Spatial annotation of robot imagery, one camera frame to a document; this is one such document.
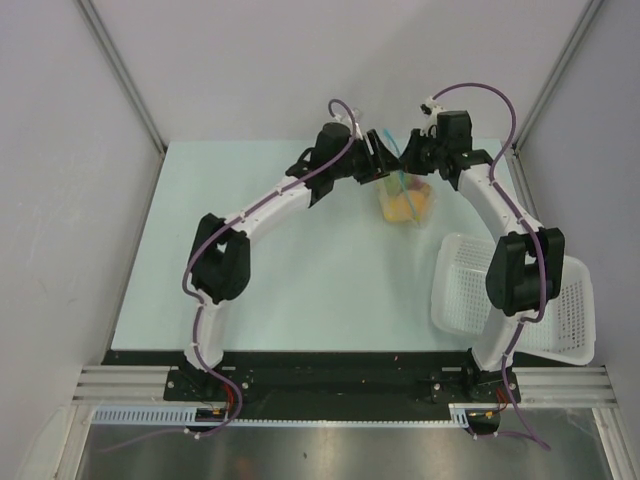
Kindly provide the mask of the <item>clear zip top bag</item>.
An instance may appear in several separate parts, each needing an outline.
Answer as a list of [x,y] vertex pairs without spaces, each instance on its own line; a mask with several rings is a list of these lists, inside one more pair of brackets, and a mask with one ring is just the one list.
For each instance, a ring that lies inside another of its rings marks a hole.
[[435,204],[432,186],[420,176],[395,171],[376,182],[376,193],[385,221],[424,227]]

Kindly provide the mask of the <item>green fake apple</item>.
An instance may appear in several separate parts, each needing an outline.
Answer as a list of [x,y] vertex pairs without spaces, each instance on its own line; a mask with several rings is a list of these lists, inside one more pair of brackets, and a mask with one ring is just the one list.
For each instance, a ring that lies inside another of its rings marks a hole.
[[406,191],[404,182],[398,177],[389,177],[384,181],[384,186],[389,196],[403,195]]

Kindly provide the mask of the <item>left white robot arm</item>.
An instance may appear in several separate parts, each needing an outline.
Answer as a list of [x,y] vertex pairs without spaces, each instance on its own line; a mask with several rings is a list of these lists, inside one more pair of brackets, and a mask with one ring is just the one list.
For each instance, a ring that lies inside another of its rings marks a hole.
[[387,147],[376,130],[360,134],[330,122],[262,198],[234,214],[201,218],[181,280],[183,292],[197,302],[185,349],[194,367],[185,383],[191,393],[207,400],[220,390],[214,368],[224,356],[224,310],[248,286],[253,247],[290,216],[317,204],[337,181],[366,184],[402,168],[399,150]]

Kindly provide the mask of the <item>orange fake fruit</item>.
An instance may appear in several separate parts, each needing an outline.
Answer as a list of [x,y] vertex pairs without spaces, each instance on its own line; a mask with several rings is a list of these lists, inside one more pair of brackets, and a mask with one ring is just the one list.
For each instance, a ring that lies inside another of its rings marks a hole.
[[419,190],[410,190],[409,193],[417,215],[424,215],[433,206],[434,192],[430,185],[424,185]]

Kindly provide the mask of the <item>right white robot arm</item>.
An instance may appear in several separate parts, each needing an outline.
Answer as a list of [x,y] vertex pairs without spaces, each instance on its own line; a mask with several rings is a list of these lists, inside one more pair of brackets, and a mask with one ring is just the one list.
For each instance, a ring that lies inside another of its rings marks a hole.
[[476,150],[466,111],[422,105],[426,125],[412,130],[400,157],[412,174],[438,173],[475,209],[495,250],[485,278],[491,309],[481,335],[453,378],[461,396],[494,400],[509,390],[508,371],[528,323],[544,317],[561,286],[565,238],[533,219],[500,185],[496,160]]

